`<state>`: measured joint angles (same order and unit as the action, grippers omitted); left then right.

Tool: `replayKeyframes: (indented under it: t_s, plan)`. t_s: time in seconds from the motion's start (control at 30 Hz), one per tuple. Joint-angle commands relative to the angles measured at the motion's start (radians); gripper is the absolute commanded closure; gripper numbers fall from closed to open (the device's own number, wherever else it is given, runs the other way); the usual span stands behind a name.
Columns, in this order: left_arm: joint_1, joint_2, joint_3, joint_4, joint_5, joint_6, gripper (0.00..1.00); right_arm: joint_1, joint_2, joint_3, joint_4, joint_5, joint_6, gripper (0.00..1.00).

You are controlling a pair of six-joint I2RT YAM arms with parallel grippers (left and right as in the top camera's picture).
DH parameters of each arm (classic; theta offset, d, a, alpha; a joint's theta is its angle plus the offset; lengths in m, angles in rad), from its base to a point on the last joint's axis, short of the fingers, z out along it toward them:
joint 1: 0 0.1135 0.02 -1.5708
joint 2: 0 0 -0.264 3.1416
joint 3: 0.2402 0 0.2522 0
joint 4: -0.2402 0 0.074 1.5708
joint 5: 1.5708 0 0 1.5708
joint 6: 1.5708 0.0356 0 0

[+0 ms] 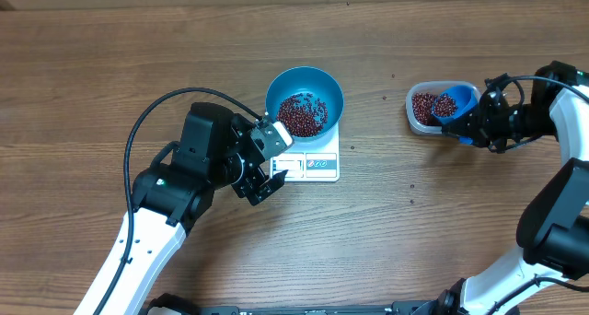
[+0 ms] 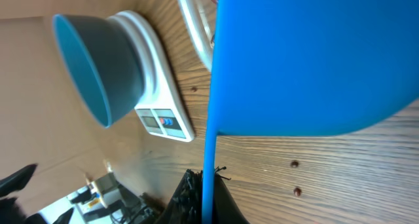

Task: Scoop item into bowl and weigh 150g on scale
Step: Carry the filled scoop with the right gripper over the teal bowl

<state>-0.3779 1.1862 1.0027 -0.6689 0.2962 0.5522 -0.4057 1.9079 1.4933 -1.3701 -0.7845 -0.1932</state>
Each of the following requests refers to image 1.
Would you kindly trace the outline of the blue plastic measuring scoop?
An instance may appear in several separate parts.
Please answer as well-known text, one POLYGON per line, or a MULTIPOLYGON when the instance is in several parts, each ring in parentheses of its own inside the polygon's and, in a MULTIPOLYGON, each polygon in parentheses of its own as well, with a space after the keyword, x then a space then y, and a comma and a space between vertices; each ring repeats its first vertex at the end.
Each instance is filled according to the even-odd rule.
POLYGON ((452 134, 448 127, 478 105, 474 87, 459 85, 450 87, 433 102, 431 115, 442 127, 442 135, 456 138, 461 144, 473 145, 474 140, 467 135, 452 134))

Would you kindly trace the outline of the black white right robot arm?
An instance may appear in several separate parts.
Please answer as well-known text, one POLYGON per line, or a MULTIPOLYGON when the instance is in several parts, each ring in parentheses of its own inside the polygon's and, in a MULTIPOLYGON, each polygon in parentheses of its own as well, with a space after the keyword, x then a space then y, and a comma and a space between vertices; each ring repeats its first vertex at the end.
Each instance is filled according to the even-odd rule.
POLYGON ((522 76, 486 80, 478 102, 444 121, 442 133, 498 154, 552 135, 561 168, 521 215, 516 247, 418 307, 419 314, 516 314, 549 286, 588 290, 575 283, 588 273, 588 219, 581 214, 588 205, 588 75, 553 61, 529 79, 530 102, 514 105, 503 92, 522 76))

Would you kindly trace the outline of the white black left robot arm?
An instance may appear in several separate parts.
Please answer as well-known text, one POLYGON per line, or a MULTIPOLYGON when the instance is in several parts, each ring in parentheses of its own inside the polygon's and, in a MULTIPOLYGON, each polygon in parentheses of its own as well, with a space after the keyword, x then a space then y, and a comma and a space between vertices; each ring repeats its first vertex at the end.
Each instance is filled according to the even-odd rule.
POLYGON ((211 207, 214 192, 231 186, 238 197, 259 204, 285 179, 284 173, 269 177, 261 164, 293 142, 281 122, 251 122, 218 104, 192 104, 180 140, 135 178, 132 210, 76 313, 139 313, 167 262, 211 207))

